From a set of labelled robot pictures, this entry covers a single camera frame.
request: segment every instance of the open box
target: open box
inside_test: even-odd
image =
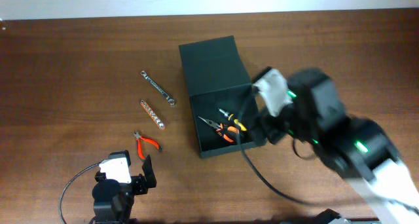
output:
[[[201,116],[228,124],[217,108],[237,115],[244,100],[250,95],[251,80],[238,55],[234,37],[180,45],[179,50],[201,157],[238,151],[235,143],[225,141],[198,118]],[[242,123],[246,125],[246,118],[252,118],[257,113],[256,101],[252,100]],[[242,145],[246,149],[257,146],[246,132]]]

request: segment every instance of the red pliers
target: red pliers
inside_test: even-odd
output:
[[[143,140],[143,141],[145,141],[145,142],[149,142],[150,144],[152,144],[152,145],[154,145],[159,151],[161,151],[162,150],[162,147],[157,143],[157,142],[155,142],[154,140],[152,140],[152,139],[148,139],[148,138],[144,138],[142,135],[140,135],[139,133],[138,133],[138,131],[135,131],[134,132],[134,136],[136,137],[136,140],[137,140],[137,142],[138,142],[138,144],[137,144],[137,149],[138,149],[138,156],[139,156],[139,158],[142,160],[142,161],[144,161],[145,160],[145,157],[144,157],[144,155],[143,155],[143,151],[141,150],[141,140]]]

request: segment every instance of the white wall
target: white wall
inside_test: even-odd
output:
[[[0,0],[0,18],[84,18],[419,7],[419,0]]]

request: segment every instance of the box-end wrench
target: box-end wrench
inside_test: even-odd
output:
[[[165,91],[163,91],[153,80],[151,80],[151,78],[144,71],[141,71],[141,74],[143,75],[145,80],[151,83],[165,97],[165,99],[170,103],[171,106],[174,106],[176,104],[176,101],[170,98],[170,96],[167,93],[165,93]]]

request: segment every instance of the wooden table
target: wooden table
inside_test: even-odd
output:
[[[335,81],[349,113],[388,133],[419,185],[418,9],[282,12],[5,22],[0,31],[0,223],[57,223],[58,198],[77,172],[128,149],[142,173],[135,129],[151,146],[158,186],[138,196],[142,221],[229,221],[316,215],[277,197],[240,153],[200,159],[178,45],[234,35],[251,77],[266,66],[285,76],[318,66]],[[170,107],[139,74],[145,70],[177,100]],[[154,125],[148,101],[167,123]],[[303,154],[307,145],[299,144]],[[298,159],[290,139],[250,149],[276,187],[307,200],[356,198],[319,161]],[[68,223],[94,215],[88,172],[64,198]],[[371,217],[366,205],[330,206]]]

